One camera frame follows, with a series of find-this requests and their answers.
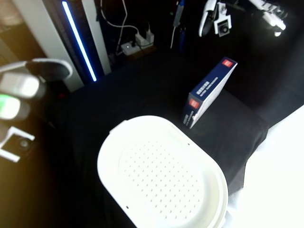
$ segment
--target perforated basket bottom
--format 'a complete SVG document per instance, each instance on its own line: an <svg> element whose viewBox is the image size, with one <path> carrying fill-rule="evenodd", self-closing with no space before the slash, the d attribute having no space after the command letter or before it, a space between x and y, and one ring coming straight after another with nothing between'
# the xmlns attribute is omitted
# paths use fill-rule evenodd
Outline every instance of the perforated basket bottom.
<svg viewBox="0 0 304 228"><path fill-rule="evenodd" d="M196 216L203 203L201 178L158 141L130 145L119 161L119 172L156 219L183 225Z"/></svg>

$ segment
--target cardboard box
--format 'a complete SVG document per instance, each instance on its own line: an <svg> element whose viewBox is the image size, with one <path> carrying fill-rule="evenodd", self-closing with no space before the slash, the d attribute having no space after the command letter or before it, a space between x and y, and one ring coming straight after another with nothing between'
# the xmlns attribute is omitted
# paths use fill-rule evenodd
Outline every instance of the cardboard box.
<svg viewBox="0 0 304 228"><path fill-rule="evenodd" d="M220 63L189 93L183 111L183 123L192 128L218 97L237 62L224 57Z"/></svg>

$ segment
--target black table surface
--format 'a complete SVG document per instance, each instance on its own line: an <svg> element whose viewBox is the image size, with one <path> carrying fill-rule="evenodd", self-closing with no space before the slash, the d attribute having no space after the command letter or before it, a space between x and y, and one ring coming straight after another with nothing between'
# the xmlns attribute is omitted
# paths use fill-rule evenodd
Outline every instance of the black table surface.
<svg viewBox="0 0 304 228"><path fill-rule="evenodd" d="M97 174L100 147L123 120L141 115L170 120L219 164L228 184L265 139L267 124L225 90L192 129L183 126L181 115L188 93L204 76L183 57L153 53L55 105L53 123L104 227L128 226L128 219Z"/></svg>

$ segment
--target black fabric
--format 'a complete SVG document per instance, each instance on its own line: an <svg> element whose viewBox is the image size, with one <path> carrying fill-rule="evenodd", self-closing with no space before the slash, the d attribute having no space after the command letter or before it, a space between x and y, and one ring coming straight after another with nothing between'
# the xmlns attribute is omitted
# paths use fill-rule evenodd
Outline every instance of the black fabric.
<svg viewBox="0 0 304 228"><path fill-rule="evenodd" d="M265 139L267 124L225 90L192 129L184 127L186 98L203 77L183 58L156 53L57 103L53 123L104 227L132 227L102 186L96 167L103 141L121 121L140 115L170 120L220 165L228 183Z"/></svg>

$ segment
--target white cable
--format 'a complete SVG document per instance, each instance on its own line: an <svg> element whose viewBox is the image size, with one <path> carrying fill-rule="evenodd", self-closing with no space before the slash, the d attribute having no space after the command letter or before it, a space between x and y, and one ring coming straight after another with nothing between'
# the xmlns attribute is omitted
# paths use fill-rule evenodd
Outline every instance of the white cable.
<svg viewBox="0 0 304 228"><path fill-rule="evenodd" d="M176 27L174 27L173 32L172 32L172 39L171 39L171 46L170 46L170 49L172 49L173 40L174 40L174 33L175 33L175 29L176 29Z"/></svg>
<svg viewBox="0 0 304 228"><path fill-rule="evenodd" d="M117 43L117 46L116 46L116 55L118 55L118 49L119 49L120 41L121 41L122 35L123 35L124 24L125 24L125 21L127 20L127 17L128 17L128 11L127 11L127 8L125 6L125 2L124 2L124 0L122 0L122 1L123 1L123 8L124 8L124 12L125 12L125 17L123 19L122 28L120 29L120 36L119 36L118 43Z"/></svg>
<svg viewBox="0 0 304 228"><path fill-rule="evenodd" d="M108 23L108 25L111 25L111 26L113 26L113 27L115 27L115 28L133 28L133 29L136 29L136 30L137 30L137 33L139 33L138 28L135 27L135 26L133 26L133 25L123 25L123 26L122 26L122 25L114 25L114 24L112 24L111 22L109 22L109 21L105 18L104 11L103 11L103 9L102 9L102 4L103 4L103 2L101 1L101 2L100 2L100 6L101 6L101 15L103 16L104 20Z"/></svg>

